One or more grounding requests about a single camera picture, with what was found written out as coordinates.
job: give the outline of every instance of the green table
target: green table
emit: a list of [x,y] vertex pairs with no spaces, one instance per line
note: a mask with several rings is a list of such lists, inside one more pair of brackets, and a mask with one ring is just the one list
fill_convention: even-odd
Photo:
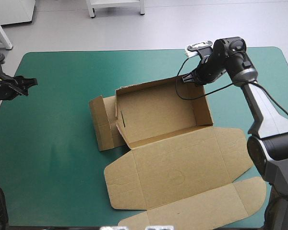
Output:
[[[275,47],[250,48],[259,82],[288,109],[288,65]],[[100,226],[140,211],[110,206],[104,168],[127,147],[99,152],[88,102],[120,86],[175,76],[183,50],[35,52],[16,75],[37,78],[28,97],[0,108],[0,185],[11,225]],[[197,66],[191,59],[183,73]],[[223,76],[207,92],[230,83]],[[252,116],[242,92],[230,87],[208,97],[215,126],[247,133]],[[239,180],[257,176],[253,167]],[[260,227],[263,208],[231,227]]]

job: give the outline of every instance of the cardboard box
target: cardboard box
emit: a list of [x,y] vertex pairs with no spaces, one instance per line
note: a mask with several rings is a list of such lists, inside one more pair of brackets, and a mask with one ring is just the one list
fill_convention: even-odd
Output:
[[[121,221],[132,230],[158,224],[192,229],[197,221],[201,230],[213,229],[252,215],[264,202],[261,178],[232,184],[252,166],[242,130],[214,127],[206,98],[180,99],[175,80],[122,87],[114,98],[90,102],[99,148],[116,146],[119,132],[131,149],[104,174],[113,208],[147,210]],[[194,84],[179,91],[204,94]],[[210,218],[214,208],[220,215]],[[198,212],[206,219],[196,220]]]

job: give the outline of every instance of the gray floor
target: gray floor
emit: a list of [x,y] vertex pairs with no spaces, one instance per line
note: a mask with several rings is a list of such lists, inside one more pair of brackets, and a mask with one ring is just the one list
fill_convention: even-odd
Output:
[[14,45],[4,51],[10,75],[31,51],[173,49],[236,35],[277,46],[288,61],[288,0],[146,0],[144,16],[112,8],[94,19],[85,0],[36,0],[32,24],[4,30]]

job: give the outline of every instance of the box lid flap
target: box lid flap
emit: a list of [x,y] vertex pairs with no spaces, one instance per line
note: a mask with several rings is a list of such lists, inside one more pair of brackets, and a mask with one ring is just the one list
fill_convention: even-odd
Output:
[[131,150],[104,173],[113,208],[147,210],[229,184],[251,166],[242,130],[209,126]]
[[100,151],[112,149],[125,144],[117,127],[115,117],[115,96],[99,96],[89,103]]
[[153,208],[123,219],[119,225],[128,226],[130,230],[145,229],[149,225],[217,229],[253,215],[263,205],[265,196],[265,182],[253,177]]

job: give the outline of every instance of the silver bracket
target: silver bracket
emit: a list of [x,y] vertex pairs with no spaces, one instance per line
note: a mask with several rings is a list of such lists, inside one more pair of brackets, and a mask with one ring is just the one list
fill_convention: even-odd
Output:
[[212,42],[211,41],[205,41],[205,42],[200,42],[200,43],[196,43],[196,44],[191,44],[187,47],[185,47],[185,55],[188,58],[192,58],[195,57],[197,55],[199,55],[198,51],[199,49],[204,49],[207,47],[212,46]]

